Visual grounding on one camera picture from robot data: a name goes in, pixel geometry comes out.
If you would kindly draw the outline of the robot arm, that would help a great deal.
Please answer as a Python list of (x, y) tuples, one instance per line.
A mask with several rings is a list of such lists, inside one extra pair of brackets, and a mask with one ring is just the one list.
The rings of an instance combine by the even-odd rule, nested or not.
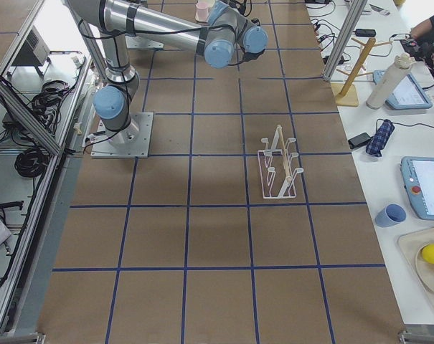
[(192, 50), (217, 69), (230, 64), (236, 47), (256, 59), (268, 43), (257, 22), (222, 1), (214, 3), (204, 26), (130, 1), (67, 1), (66, 5), (79, 24), (91, 24), (100, 33), (108, 84), (95, 94), (93, 104), (105, 127), (106, 142), (116, 148), (130, 146), (141, 130), (129, 110), (139, 77), (129, 60), (126, 37)]

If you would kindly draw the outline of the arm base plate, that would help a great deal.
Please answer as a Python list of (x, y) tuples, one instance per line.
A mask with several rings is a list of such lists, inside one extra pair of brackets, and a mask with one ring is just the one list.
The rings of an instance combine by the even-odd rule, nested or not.
[(129, 50), (161, 50), (164, 44), (143, 37), (126, 36), (126, 46)]
[(147, 158), (154, 113), (131, 114), (130, 125), (108, 140), (106, 134), (95, 139), (90, 155), (93, 158)]

